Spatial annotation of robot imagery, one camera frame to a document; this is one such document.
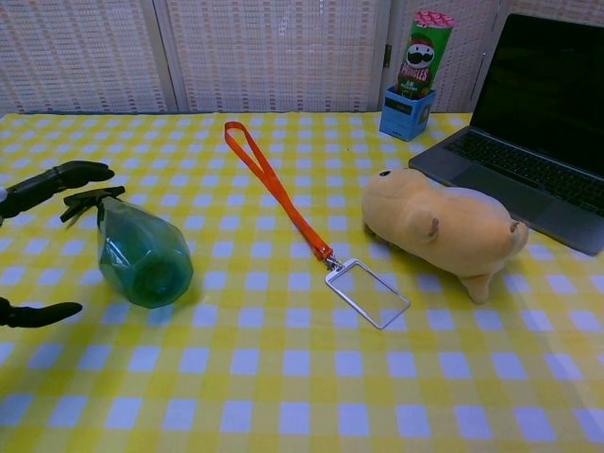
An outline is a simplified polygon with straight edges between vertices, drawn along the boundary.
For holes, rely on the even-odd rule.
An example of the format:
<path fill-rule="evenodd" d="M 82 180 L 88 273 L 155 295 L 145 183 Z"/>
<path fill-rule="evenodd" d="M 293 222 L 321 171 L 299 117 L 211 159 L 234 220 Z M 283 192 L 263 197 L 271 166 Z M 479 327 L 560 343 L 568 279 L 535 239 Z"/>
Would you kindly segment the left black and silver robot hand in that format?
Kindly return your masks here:
<path fill-rule="evenodd" d="M 11 187 L 1 189 L 1 223 L 30 210 L 56 193 L 83 187 L 90 182 L 109 180 L 114 172 L 106 163 L 71 160 L 54 166 Z M 76 302 L 61 302 L 42 308 L 15 307 L 1 298 L 1 325 L 7 327 L 46 327 L 82 311 Z"/>

